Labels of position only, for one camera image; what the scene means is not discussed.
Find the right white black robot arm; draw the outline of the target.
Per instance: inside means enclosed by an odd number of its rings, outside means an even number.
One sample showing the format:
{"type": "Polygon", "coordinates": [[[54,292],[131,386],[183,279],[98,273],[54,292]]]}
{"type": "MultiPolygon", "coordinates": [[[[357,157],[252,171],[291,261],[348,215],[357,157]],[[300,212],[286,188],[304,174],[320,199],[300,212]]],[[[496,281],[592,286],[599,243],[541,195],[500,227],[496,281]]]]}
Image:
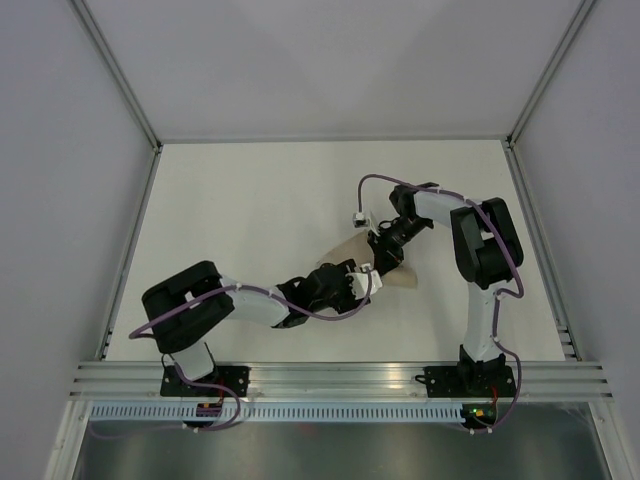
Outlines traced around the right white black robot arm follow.
{"type": "Polygon", "coordinates": [[[468,286],[468,320],[456,364],[426,366],[416,375],[430,398],[512,398],[517,392],[509,352],[498,339],[501,298],[524,295],[518,269],[524,252],[506,202],[476,202],[434,183],[398,184],[389,200],[397,215],[372,226],[367,243],[380,274],[398,269],[404,246],[426,228],[450,229],[456,267],[468,286]]]}

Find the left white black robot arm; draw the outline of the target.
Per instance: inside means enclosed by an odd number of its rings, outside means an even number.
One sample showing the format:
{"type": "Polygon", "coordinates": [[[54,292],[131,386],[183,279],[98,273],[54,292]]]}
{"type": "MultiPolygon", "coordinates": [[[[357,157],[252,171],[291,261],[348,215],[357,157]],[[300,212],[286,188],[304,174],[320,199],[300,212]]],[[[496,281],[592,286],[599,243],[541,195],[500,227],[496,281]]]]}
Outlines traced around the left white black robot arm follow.
{"type": "Polygon", "coordinates": [[[148,322],[129,334],[152,339],[183,375],[184,385],[206,396],[218,384],[215,358],[205,336],[228,320],[290,329],[310,319],[346,320],[359,313],[382,287],[370,264],[325,263],[305,277],[272,287],[239,282],[201,261],[156,284],[142,295],[148,322]]]}

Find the beige cloth napkin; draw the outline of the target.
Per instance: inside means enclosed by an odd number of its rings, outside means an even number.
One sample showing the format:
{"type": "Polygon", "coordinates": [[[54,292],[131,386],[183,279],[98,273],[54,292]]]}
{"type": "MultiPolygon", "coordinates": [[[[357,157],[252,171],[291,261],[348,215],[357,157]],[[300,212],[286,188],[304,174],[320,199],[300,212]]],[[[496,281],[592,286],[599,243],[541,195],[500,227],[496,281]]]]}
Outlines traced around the beige cloth napkin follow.
{"type": "Polygon", "coordinates": [[[402,249],[389,250],[377,242],[369,242],[369,232],[361,231],[323,254],[316,266],[339,264],[353,260],[357,266],[371,264],[384,286],[416,289],[418,278],[414,269],[404,264],[402,249]]]}

